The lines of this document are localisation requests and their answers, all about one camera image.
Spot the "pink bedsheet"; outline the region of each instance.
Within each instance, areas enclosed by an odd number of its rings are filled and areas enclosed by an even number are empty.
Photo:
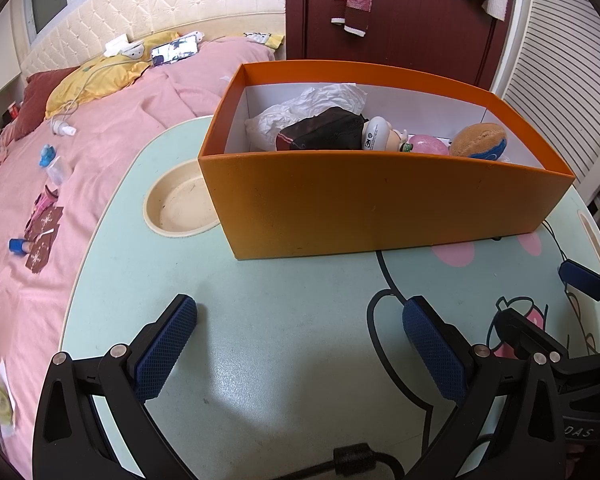
[[[0,166],[0,360],[16,401],[16,432],[8,456],[31,478],[38,398],[58,350],[64,315],[80,263],[100,215],[140,150],[166,128],[210,115],[240,63],[272,60],[272,51],[243,38],[203,44],[199,54],[147,70],[131,87],[81,106],[69,119],[74,138],[57,137],[48,123],[9,146]],[[8,251],[21,237],[46,183],[40,149],[52,144],[74,168],[60,190],[64,215],[50,261],[38,275]]]

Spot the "tufted headboard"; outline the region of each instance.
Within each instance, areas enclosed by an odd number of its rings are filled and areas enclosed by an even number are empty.
[[[88,0],[44,30],[22,60],[23,76],[79,65],[126,33],[201,30],[208,39],[246,31],[284,33],[285,0]]]

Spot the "brown plush ball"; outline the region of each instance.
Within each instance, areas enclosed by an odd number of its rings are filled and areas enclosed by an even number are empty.
[[[449,155],[495,159],[497,158],[495,156],[481,155],[492,153],[503,141],[506,146],[507,133],[499,124],[472,124],[472,126],[467,126],[454,137],[451,147],[449,147]]]

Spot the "dark red cabinet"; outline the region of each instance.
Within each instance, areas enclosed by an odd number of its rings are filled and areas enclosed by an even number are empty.
[[[331,23],[332,0],[286,0],[287,57],[401,66],[489,89],[504,46],[482,0],[373,0],[364,38]]]

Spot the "black pouch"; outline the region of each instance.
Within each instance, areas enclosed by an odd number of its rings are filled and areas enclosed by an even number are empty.
[[[276,137],[276,149],[361,150],[365,118],[339,106],[287,126]]]

